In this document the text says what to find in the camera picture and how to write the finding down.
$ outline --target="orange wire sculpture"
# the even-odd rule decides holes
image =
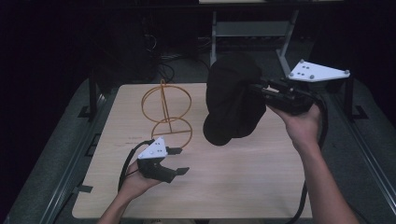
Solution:
[[[165,88],[176,88],[176,89],[181,90],[181,91],[183,91],[184,93],[186,93],[187,96],[189,97],[189,99],[190,99],[189,107],[188,107],[187,110],[186,110],[184,113],[182,113],[180,116],[173,116],[173,117],[170,117],[170,116],[169,116],[168,103],[166,102],[166,97],[165,97],[165,90],[164,90]],[[163,108],[163,119],[159,119],[159,120],[150,118],[150,117],[147,115],[147,113],[145,112],[145,109],[144,109],[144,104],[145,104],[146,100],[147,100],[147,99],[149,98],[149,96],[150,96],[152,93],[154,93],[155,91],[161,91],[161,105],[162,105],[162,108]],[[192,138],[192,127],[191,127],[191,125],[189,124],[189,122],[186,121],[185,119],[183,119],[182,117],[185,116],[185,115],[190,111],[191,104],[192,104],[191,96],[190,96],[190,94],[189,94],[186,90],[184,90],[183,88],[180,88],[180,87],[178,87],[178,86],[167,85],[167,84],[165,83],[164,80],[161,80],[161,85],[160,85],[159,87],[154,87],[154,88],[150,89],[149,91],[147,91],[147,92],[143,95],[142,102],[141,102],[141,107],[142,107],[143,115],[144,115],[147,119],[149,119],[149,120],[151,120],[151,121],[153,121],[153,122],[156,122],[156,124],[154,125],[154,127],[153,127],[153,129],[152,129],[152,131],[151,131],[151,138],[153,138],[153,137],[156,136],[156,135],[165,135],[165,134],[174,134],[174,133],[190,133],[189,139],[187,140],[187,142],[186,142],[183,146],[181,146],[181,148],[183,148],[184,146],[186,146],[186,145],[190,142],[190,140],[191,140],[191,138]],[[182,131],[174,131],[174,130],[172,129],[172,122],[173,122],[173,121],[176,121],[176,120],[182,120],[183,122],[185,122],[185,123],[189,126],[190,129],[189,129],[189,130],[182,130]],[[154,133],[154,132],[155,132],[155,129],[156,129],[156,128],[158,127],[158,125],[160,125],[161,123],[168,123],[168,125],[169,125],[169,132],[165,132],[165,133]]]

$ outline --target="white plastic part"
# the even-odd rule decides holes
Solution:
[[[157,138],[151,145],[143,150],[138,156],[138,159],[153,159],[153,158],[164,158],[168,155],[166,151],[165,141],[163,137]]]
[[[289,74],[289,79],[305,82],[318,82],[337,78],[345,78],[349,77],[349,75],[350,73],[348,70],[343,71],[300,60],[300,62],[297,63],[297,65]]]

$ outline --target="wooden tabletop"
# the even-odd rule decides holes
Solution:
[[[148,90],[158,86],[120,87],[83,182],[92,191],[79,193],[74,217],[97,218],[116,196],[127,155],[137,144],[150,139],[156,124],[143,115],[141,100]],[[190,170],[172,183],[161,183],[132,201],[124,217],[292,217],[299,206],[304,171],[280,117],[267,109],[250,136],[215,147],[205,140],[202,131],[207,115],[205,83],[177,86],[191,95],[191,109],[183,119],[191,124],[192,138],[181,154],[167,156],[162,166],[190,167]],[[183,114],[188,108],[190,100],[183,91],[166,88],[165,96],[171,117]],[[149,117],[163,119],[159,91],[150,95],[144,108]],[[172,122],[174,132],[186,128],[184,121]],[[166,131],[169,131],[167,124],[160,124],[155,130]],[[189,133],[163,137],[169,147],[179,147],[189,138]],[[134,157],[144,148],[139,148]],[[308,199],[302,217],[312,217]]]

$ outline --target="black cap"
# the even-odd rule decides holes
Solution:
[[[265,113],[264,97],[248,89],[259,84],[261,69],[243,53],[218,59],[209,70],[204,135],[215,146],[250,135]]]

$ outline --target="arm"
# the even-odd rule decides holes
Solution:
[[[285,122],[286,130],[303,162],[305,182],[315,223],[359,223],[337,187],[317,142],[320,112],[316,105],[291,116],[270,107]]]
[[[137,163],[134,161],[129,167],[127,174],[136,171]],[[147,179],[140,174],[140,172],[135,172],[125,178],[120,192],[117,194],[116,198],[107,208],[107,210],[102,214],[98,220],[98,224],[108,224],[108,223],[119,223],[124,213],[126,207],[131,202],[131,200],[139,197],[144,192],[146,192],[151,187],[154,187],[161,183],[159,180]]]

